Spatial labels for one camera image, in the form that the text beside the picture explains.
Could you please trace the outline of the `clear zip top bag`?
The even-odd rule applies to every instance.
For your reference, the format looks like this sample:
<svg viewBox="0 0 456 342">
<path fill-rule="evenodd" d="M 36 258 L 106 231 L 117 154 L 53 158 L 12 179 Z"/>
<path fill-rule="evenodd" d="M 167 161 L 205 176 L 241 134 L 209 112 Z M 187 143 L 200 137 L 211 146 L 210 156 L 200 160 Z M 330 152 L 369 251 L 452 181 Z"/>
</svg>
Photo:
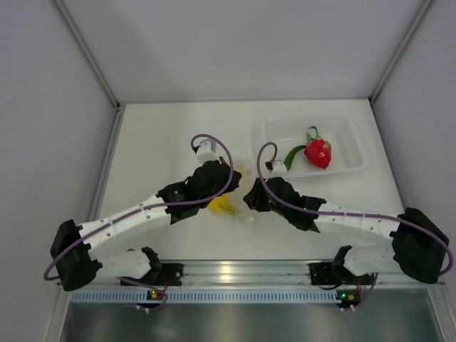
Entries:
<svg viewBox="0 0 456 342">
<path fill-rule="evenodd" d="M 254 221 L 254 214 L 253 211 L 251 211 L 247 204 L 244 202 L 244 196 L 250 192 L 255 181 L 252 162 L 251 160 L 243 159 L 240 157 L 234 157 L 233 161 L 234 170 L 236 172 L 239 172 L 242 178 L 239 181 L 239 186 L 235 189 L 235 191 L 225 194 L 231 195 L 234 198 L 238 212 L 236 215 L 214 214 L 213 212 L 212 214 L 219 217 L 226 217 L 237 220 L 238 222 L 246 222 L 251 224 Z"/>
</svg>

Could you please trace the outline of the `green fake chili pepper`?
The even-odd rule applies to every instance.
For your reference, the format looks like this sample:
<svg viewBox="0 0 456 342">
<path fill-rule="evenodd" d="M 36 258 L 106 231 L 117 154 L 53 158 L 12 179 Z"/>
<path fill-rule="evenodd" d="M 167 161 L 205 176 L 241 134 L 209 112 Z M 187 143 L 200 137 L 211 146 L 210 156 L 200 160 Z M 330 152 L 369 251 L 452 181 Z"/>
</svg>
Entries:
<svg viewBox="0 0 456 342">
<path fill-rule="evenodd" d="M 305 145 L 298 145 L 291 149 L 289 153 L 286 155 L 284 159 L 284 165 L 286 169 L 289 171 L 291 169 L 291 166 L 293 164 L 295 156 L 302 150 L 305 150 L 306 146 Z"/>
</svg>

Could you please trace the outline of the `red fake dragon fruit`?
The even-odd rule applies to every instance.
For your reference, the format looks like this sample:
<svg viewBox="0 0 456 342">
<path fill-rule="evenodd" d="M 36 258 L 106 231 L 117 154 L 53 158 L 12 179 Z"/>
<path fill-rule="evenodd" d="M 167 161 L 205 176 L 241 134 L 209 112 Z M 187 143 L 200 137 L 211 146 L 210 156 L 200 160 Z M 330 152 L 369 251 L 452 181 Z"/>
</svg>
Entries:
<svg viewBox="0 0 456 342">
<path fill-rule="evenodd" d="M 316 126 L 311 126 L 306 131 L 306 148 L 304 155 L 308 164 L 325 170 L 332 160 L 331 144 L 323 139 Z"/>
</svg>

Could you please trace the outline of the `yellow fake banana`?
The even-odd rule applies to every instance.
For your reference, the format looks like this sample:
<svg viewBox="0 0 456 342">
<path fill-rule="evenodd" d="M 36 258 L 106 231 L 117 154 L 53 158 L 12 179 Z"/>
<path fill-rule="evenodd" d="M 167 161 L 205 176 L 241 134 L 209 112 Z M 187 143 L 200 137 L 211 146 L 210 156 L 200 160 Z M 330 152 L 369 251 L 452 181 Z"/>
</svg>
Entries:
<svg viewBox="0 0 456 342">
<path fill-rule="evenodd" d="M 214 214 L 236 215 L 238 212 L 234 198 L 228 194 L 215 197 L 209 203 L 208 208 Z"/>
</svg>

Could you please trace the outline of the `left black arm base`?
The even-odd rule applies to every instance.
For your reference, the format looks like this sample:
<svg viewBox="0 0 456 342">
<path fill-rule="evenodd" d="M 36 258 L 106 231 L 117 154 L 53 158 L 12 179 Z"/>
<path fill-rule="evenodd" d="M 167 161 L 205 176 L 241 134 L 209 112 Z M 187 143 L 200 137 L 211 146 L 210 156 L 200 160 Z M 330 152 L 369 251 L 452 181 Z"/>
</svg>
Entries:
<svg viewBox="0 0 456 342">
<path fill-rule="evenodd" d="M 181 263 L 165 262 L 161 267 L 152 267 L 140 279 L 128 278 L 128 280 L 138 282 L 139 284 L 147 284 L 152 286 L 181 286 L 181 278 L 183 275 L 184 265 Z"/>
</svg>

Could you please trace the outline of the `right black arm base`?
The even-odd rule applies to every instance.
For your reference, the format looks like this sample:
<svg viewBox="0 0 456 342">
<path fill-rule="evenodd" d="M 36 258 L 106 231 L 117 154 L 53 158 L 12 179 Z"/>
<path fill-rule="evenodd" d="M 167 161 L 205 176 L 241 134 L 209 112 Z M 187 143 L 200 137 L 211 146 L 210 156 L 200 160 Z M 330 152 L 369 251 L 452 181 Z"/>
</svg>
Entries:
<svg viewBox="0 0 456 342">
<path fill-rule="evenodd" d="M 334 266 L 331 262 L 309 264 L 311 283 L 317 286 L 340 286 L 352 284 L 352 276 L 342 266 Z"/>
</svg>

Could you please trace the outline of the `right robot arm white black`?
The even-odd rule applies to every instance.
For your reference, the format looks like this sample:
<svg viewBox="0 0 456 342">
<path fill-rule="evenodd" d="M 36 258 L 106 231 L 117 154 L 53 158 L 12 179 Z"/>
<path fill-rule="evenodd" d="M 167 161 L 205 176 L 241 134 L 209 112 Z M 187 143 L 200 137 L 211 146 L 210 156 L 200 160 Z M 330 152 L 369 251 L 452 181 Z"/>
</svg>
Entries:
<svg viewBox="0 0 456 342">
<path fill-rule="evenodd" d="M 339 282 L 401 271 L 421 283 L 435 284 L 442 274 L 449 239 L 416 208 L 395 216 L 361 213 L 300 195 L 281 177 L 256 179 L 244 202 L 251 210 L 274 212 L 304 232 L 365 241 L 364 247 L 350 243 L 338 250 L 332 272 Z"/>
</svg>

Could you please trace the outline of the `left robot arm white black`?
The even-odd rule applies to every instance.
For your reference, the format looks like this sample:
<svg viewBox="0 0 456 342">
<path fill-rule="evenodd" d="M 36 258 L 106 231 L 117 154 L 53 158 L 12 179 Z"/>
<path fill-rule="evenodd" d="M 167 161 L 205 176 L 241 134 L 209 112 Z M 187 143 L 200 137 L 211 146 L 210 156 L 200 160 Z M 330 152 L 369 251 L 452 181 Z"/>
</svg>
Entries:
<svg viewBox="0 0 456 342">
<path fill-rule="evenodd" d="M 50 249 L 56 279 L 65 291 L 105 279 L 119 279 L 126 286 L 156 284 L 162 264 L 152 248 L 120 252 L 118 247 L 144 232 L 195 216 L 215 197 L 235 191 L 241 178 L 225 162 L 208 161 L 186 180 L 123 212 L 82 224 L 72 219 L 62 223 Z"/>
</svg>

